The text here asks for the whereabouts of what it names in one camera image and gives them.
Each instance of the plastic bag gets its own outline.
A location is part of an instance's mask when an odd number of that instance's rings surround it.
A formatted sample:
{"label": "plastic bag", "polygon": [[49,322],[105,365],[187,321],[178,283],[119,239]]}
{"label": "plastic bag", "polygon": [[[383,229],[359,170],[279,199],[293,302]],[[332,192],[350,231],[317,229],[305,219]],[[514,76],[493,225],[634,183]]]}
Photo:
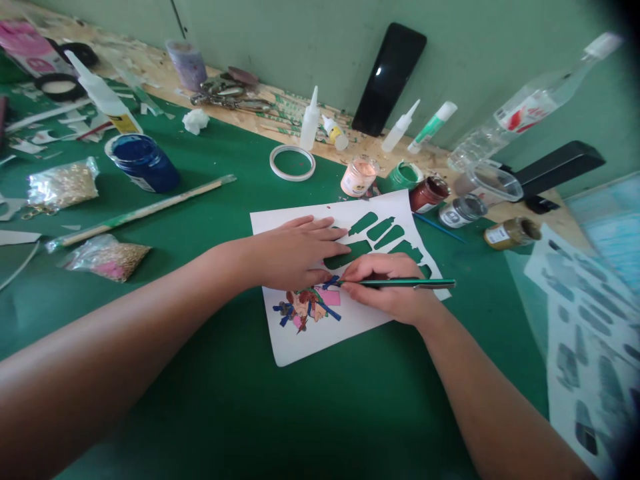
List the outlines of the plastic bag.
{"label": "plastic bag", "polygon": [[120,243],[108,233],[87,240],[66,256],[64,269],[90,271],[116,282],[126,282],[151,247]]}
{"label": "plastic bag", "polygon": [[27,192],[27,203],[59,210],[96,198],[95,178],[98,173],[93,157],[34,173],[29,176],[31,188]]}

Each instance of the green paintbrush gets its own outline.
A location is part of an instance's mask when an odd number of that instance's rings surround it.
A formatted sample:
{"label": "green paintbrush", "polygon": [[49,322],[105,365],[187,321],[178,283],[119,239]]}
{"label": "green paintbrush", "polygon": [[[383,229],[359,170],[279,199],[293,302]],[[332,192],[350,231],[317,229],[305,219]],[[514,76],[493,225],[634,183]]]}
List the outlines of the green paintbrush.
{"label": "green paintbrush", "polygon": [[[342,285],[343,281],[335,282],[336,285]],[[419,279],[415,277],[410,278],[397,278],[397,279],[386,279],[386,280],[362,280],[359,282],[354,282],[358,285],[363,285],[369,288],[381,288],[381,287],[411,287],[415,289],[429,289],[429,290],[438,290],[438,289],[451,289],[455,288],[455,280],[454,279]]]}

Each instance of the brown paint jar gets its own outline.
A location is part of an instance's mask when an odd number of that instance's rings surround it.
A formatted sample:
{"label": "brown paint jar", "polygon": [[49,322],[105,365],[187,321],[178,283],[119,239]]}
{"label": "brown paint jar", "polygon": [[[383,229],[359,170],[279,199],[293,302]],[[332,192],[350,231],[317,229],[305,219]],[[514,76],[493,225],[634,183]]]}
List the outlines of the brown paint jar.
{"label": "brown paint jar", "polygon": [[533,220],[516,217],[486,229],[484,238],[491,248],[508,250],[538,241],[542,234]]}
{"label": "brown paint jar", "polygon": [[411,210],[416,213],[429,211],[438,206],[450,194],[451,189],[442,178],[436,175],[427,177],[409,193]]}

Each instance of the black smartphone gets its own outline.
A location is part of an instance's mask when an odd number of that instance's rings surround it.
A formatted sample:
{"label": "black smartphone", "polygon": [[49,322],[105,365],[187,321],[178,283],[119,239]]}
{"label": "black smartphone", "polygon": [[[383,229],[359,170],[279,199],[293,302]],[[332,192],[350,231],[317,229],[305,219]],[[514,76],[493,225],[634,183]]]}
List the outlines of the black smartphone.
{"label": "black smartphone", "polygon": [[390,24],[353,118],[354,130],[374,137],[382,133],[426,44],[422,33]]}

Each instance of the right hand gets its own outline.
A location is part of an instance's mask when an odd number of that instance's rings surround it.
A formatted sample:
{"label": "right hand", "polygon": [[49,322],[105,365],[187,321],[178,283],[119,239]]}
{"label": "right hand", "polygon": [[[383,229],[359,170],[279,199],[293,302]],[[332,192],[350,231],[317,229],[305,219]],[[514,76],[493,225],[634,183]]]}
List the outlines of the right hand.
{"label": "right hand", "polygon": [[382,310],[395,320],[415,327],[421,326],[436,312],[446,310],[432,290],[414,290],[408,287],[384,287],[376,290],[353,283],[372,276],[374,279],[423,279],[425,276],[418,265],[405,253],[370,253],[356,259],[342,276],[345,282],[342,290],[357,302]]}

